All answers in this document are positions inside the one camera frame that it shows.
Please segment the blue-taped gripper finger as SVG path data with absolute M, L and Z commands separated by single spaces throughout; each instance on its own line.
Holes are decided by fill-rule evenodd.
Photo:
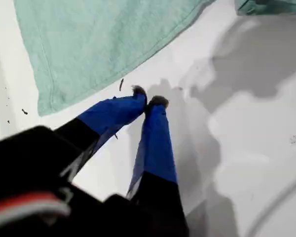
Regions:
M 149 237 L 187 237 L 166 109 L 154 96 L 145 110 L 141 139 L 128 190 L 131 203 L 144 214 Z
M 55 132 L 81 151 L 60 176 L 74 178 L 86 162 L 122 127 L 138 118 L 146 108 L 147 94 L 138 85 L 133 95 L 100 101 Z

